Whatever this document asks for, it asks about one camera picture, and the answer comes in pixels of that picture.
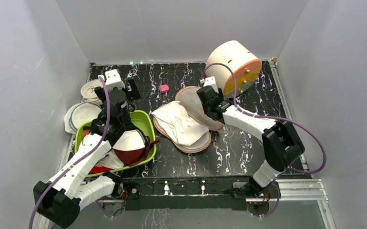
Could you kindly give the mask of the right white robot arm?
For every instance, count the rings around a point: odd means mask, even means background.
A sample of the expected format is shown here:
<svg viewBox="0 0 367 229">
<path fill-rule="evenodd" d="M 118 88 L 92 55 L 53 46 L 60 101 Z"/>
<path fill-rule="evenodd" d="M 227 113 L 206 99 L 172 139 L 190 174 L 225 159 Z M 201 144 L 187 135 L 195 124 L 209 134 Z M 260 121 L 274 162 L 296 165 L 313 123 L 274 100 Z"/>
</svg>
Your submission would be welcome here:
<svg viewBox="0 0 367 229">
<path fill-rule="evenodd" d="M 215 91 L 211 86 L 202 87 L 196 94 L 208 117 L 237 127 L 262 142 L 265 160 L 246 183 L 233 183 L 230 194 L 234 198 L 263 197 L 273 181 L 304 153 L 305 147 L 291 122 L 247 115 L 224 99 L 221 90 Z"/>
</svg>

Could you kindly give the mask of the floral mesh laundry bag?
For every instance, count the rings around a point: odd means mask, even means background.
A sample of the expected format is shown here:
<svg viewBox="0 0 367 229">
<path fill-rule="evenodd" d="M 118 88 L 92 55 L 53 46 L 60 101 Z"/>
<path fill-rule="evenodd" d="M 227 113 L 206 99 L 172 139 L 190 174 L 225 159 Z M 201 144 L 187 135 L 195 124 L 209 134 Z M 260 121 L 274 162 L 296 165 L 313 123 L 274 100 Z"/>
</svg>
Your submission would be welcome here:
<svg viewBox="0 0 367 229">
<path fill-rule="evenodd" d="M 213 119 L 211 119 L 210 117 L 208 117 L 202 108 L 201 105 L 201 101 L 199 99 L 199 97 L 196 94 L 196 91 L 199 90 L 200 88 L 197 86 L 187 86 L 184 87 L 183 89 L 181 89 L 175 96 L 175 100 L 174 101 L 178 101 L 180 103 L 180 105 L 182 105 L 186 111 L 188 112 L 189 116 L 192 117 L 195 121 L 197 121 L 198 123 L 206 126 L 209 129 L 210 132 L 210 139 L 209 142 L 206 145 L 203 145 L 201 147 L 198 148 L 187 148 L 184 146 L 180 146 L 176 143 L 174 143 L 170 137 L 167 136 L 167 134 L 163 131 L 162 128 L 160 128 L 156 122 L 156 120 L 154 120 L 153 117 L 153 124 L 155 126 L 155 128 L 165 137 L 167 137 L 168 139 L 170 139 L 172 141 L 172 143 L 183 153 L 186 154 L 193 154 L 193 153 L 199 153 L 203 150 L 205 150 L 211 143 L 211 132 L 212 131 L 219 131 L 223 129 L 223 124 L 218 122 L 218 121 L 214 121 Z"/>
</svg>

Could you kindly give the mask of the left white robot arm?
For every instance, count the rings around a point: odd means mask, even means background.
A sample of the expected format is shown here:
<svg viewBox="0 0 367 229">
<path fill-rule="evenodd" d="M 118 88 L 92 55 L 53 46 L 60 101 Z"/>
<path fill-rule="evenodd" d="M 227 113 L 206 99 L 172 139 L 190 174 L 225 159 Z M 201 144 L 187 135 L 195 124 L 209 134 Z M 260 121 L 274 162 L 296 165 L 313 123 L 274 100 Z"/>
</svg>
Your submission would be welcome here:
<svg viewBox="0 0 367 229">
<path fill-rule="evenodd" d="M 109 172 L 81 186 L 88 173 L 112 150 L 123 133 L 137 129 L 131 122 L 127 103 L 140 99 L 134 79 L 128 80 L 131 88 L 127 90 L 124 87 L 117 88 L 117 82 L 110 78 L 102 75 L 98 78 L 102 87 L 97 87 L 95 92 L 106 107 L 92 121 L 82 148 L 51 179 L 47 182 L 39 181 L 34 186 L 35 206 L 30 217 L 30 229 L 37 213 L 64 229 L 92 202 L 106 195 L 119 198 L 123 194 L 122 180 Z"/>
</svg>

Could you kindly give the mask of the white bra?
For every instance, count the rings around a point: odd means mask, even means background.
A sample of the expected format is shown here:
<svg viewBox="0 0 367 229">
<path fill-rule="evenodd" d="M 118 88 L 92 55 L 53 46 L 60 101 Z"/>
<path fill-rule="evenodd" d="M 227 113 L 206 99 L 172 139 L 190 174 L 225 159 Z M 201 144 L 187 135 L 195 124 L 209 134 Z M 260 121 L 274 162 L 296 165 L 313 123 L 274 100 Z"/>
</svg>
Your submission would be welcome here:
<svg viewBox="0 0 367 229">
<path fill-rule="evenodd" d="M 151 114 L 167 136 L 180 146 L 194 149 L 209 142 L 209 129 L 190 117 L 178 101 L 165 104 Z"/>
</svg>

